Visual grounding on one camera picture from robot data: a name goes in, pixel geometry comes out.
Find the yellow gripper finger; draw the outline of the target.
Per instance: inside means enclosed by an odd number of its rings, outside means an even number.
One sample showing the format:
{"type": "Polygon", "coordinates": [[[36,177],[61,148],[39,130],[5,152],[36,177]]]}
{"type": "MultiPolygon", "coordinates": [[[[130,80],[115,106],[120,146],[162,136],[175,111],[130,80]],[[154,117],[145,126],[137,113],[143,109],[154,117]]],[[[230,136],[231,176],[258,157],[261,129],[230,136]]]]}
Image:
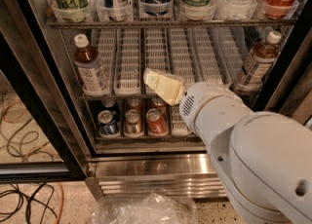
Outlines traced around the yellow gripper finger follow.
{"type": "Polygon", "coordinates": [[[185,83],[180,76],[161,70],[146,68],[143,82],[169,105],[179,104],[185,93],[185,83]]]}

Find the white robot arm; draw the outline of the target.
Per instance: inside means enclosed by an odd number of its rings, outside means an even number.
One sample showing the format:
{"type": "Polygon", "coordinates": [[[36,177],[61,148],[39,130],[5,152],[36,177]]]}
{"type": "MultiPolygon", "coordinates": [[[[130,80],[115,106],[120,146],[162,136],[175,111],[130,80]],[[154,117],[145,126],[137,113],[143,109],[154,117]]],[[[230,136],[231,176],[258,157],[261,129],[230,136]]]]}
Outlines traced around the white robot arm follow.
{"type": "Polygon", "coordinates": [[[231,204],[248,224],[312,224],[312,131],[254,112],[226,86],[147,68],[144,84],[204,142],[231,204]]]}

